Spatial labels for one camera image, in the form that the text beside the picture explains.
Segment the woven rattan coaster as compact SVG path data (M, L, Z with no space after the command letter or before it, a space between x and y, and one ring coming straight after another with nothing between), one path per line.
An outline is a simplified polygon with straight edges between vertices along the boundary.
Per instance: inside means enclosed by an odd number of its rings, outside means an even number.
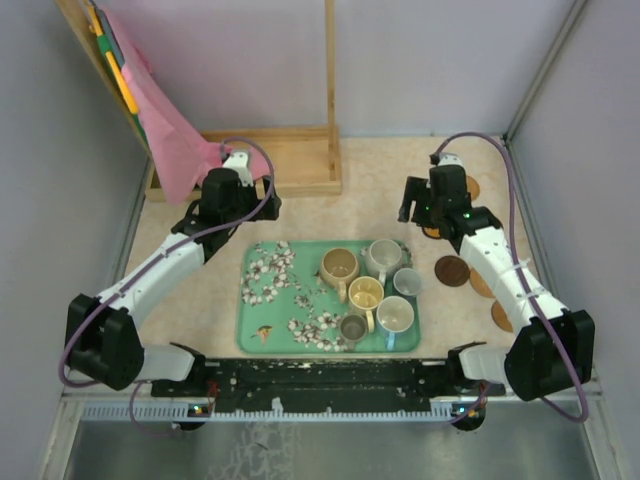
M470 195L471 201L475 202L480 195L480 186L478 182L473 177L467 175L466 185L467 185L467 190Z

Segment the dark brown wooden coaster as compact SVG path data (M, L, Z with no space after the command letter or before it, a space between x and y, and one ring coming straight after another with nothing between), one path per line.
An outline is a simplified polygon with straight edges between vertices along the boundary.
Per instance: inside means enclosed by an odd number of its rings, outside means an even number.
M434 266L436 278L449 287L460 287L470 278L470 268L461 258L453 255L443 256Z

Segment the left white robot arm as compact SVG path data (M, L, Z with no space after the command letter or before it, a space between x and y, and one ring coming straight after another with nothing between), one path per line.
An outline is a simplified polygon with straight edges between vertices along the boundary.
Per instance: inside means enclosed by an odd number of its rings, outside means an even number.
M129 275L69 305L65 346L58 364L70 388L172 382L184 395L201 394L208 373L197 352L178 344L142 345L139 327L191 273L204 266L246 222L275 221L282 204L275 168L255 142L231 137L219 145L222 164L208 171L201 196L189 205L161 246Z

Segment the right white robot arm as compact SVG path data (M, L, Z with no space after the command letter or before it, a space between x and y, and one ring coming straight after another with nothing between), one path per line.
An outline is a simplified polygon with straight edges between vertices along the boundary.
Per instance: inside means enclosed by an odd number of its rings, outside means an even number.
M507 348L472 343L451 350L448 387L466 396L484 380L531 401L589 382L591 316L570 310L543 287L511 249L499 219L488 208L473 206L457 156L434 154L431 163L427 178L408 177L398 219L436 229L487 284L515 335Z

